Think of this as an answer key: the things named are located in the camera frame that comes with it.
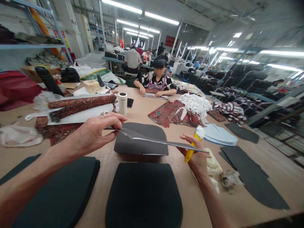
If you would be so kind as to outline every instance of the gray foam piece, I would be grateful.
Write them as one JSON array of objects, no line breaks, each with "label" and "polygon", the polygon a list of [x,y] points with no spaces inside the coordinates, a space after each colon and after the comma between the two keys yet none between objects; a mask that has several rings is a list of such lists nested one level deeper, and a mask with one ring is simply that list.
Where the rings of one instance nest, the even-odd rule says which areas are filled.
[{"label": "gray foam piece", "polygon": [[[142,123],[124,123],[123,128],[135,131],[146,137],[153,137],[158,140],[167,140],[166,133],[158,126]],[[164,144],[132,140],[120,132],[115,141],[114,151],[119,154],[136,154],[136,155],[162,155],[169,154],[168,146]]]},{"label": "gray foam piece", "polygon": [[254,133],[251,130],[248,130],[246,128],[241,128],[235,122],[225,124],[225,126],[230,131],[232,131],[236,136],[240,137],[241,139],[248,140],[253,143],[259,142],[260,137],[258,134]]},{"label": "gray foam piece", "polygon": [[108,197],[106,228],[180,228],[183,206],[172,168],[120,163]]},{"label": "gray foam piece", "polygon": [[[237,171],[237,168],[231,163],[231,161],[229,160],[229,158],[227,157],[227,155],[224,153],[224,152],[219,152],[218,153],[230,166],[232,166],[232,168],[234,168],[235,169],[235,171]],[[262,168],[258,165],[258,164],[256,164],[257,166],[258,166],[258,168],[260,168],[260,171],[267,177],[267,178],[269,178],[269,176],[268,176],[268,174],[267,173],[265,173],[265,171],[264,170],[262,170]]]},{"label": "gray foam piece", "polygon": [[290,207],[267,179],[265,172],[240,147],[221,147],[230,162],[240,173],[248,192],[261,204],[273,209]]}]

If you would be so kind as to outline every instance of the phone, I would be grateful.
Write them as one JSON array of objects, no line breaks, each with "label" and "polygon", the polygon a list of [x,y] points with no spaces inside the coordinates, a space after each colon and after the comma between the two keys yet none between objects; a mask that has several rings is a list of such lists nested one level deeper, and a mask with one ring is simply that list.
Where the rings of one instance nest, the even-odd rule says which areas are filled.
[{"label": "phone", "polygon": [[128,101],[127,101],[127,107],[128,108],[132,108],[133,101],[134,101],[134,99],[128,98]]}]

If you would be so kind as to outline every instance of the hand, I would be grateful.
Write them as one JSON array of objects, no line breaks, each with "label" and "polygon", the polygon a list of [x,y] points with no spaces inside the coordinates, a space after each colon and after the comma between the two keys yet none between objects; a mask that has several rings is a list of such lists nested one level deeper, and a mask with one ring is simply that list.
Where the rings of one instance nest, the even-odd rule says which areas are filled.
[{"label": "hand", "polygon": [[156,97],[160,97],[160,96],[162,96],[162,95],[164,95],[164,91],[158,91],[158,92],[155,94]]},{"label": "hand", "polygon": [[[186,140],[188,143],[195,142],[195,146],[197,148],[204,149],[202,143],[194,136],[183,134],[180,138]],[[186,156],[187,153],[186,149],[180,147],[177,148],[184,156]],[[206,153],[194,151],[188,164],[198,181],[202,181],[204,178],[208,176]]]},{"label": "hand", "polygon": [[140,90],[140,94],[141,94],[141,95],[146,95],[146,89],[145,89],[145,87],[144,87],[143,85],[141,85],[141,86],[139,87],[139,90]]},{"label": "hand", "polygon": [[73,134],[54,147],[59,147],[61,153],[64,153],[64,156],[74,160],[113,141],[119,132],[113,131],[102,136],[102,130],[108,126],[121,130],[122,124],[128,119],[121,114],[113,112],[106,113],[105,115],[106,117],[100,115],[98,117],[89,118]]}]

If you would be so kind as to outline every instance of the red bag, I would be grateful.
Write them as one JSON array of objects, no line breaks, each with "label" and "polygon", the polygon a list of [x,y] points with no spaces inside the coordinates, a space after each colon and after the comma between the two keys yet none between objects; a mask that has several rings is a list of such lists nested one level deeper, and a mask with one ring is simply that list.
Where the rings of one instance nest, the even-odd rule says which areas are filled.
[{"label": "red bag", "polygon": [[31,104],[42,90],[41,86],[20,71],[0,72],[0,111]]}]

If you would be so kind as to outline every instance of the yellow utility knife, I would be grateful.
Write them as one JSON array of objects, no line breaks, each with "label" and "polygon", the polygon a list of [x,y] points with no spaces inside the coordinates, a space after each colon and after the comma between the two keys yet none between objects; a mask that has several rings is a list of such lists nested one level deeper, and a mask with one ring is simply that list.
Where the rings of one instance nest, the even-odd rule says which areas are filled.
[{"label": "yellow utility knife", "polygon": [[[202,141],[196,133],[194,133],[194,137],[197,138],[198,140]],[[193,153],[194,153],[194,150],[187,150],[187,153],[186,153],[186,156],[185,156],[185,162],[190,161],[190,158],[192,157]]]}]

